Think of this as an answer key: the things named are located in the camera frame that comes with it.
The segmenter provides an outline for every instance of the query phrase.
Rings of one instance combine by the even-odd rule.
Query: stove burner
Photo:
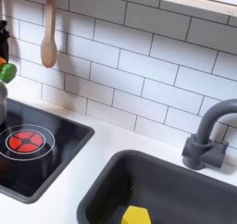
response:
[[[38,131],[17,131],[8,136],[6,144],[14,153],[29,154],[39,151],[45,144],[45,138]]]
[[[55,137],[53,133],[41,126],[22,124],[6,129],[0,134],[0,154],[17,161],[30,161],[54,152]]]

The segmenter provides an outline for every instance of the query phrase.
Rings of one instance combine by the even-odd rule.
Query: silver pot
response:
[[[6,99],[8,91],[5,84],[0,81],[0,125],[6,121]]]

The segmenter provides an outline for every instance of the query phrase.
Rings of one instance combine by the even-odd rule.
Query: white countertop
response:
[[[36,203],[25,205],[0,194],[0,221],[3,224],[77,224],[76,211],[80,200],[110,157],[122,150],[139,150],[183,166],[178,147],[40,100],[18,100],[90,126],[95,135]],[[206,168],[200,173],[237,186],[236,169],[224,165],[221,171]]]

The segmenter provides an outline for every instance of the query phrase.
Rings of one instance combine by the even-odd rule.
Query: toy kitchen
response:
[[[236,224],[236,0],[0,0],[0,221]]]

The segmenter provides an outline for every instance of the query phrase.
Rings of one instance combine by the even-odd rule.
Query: red burner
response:
[[[12,134],[7,141],[8,146],[18,153],[31,153],[39,150],[44,138],[37,131],[18,131]]]

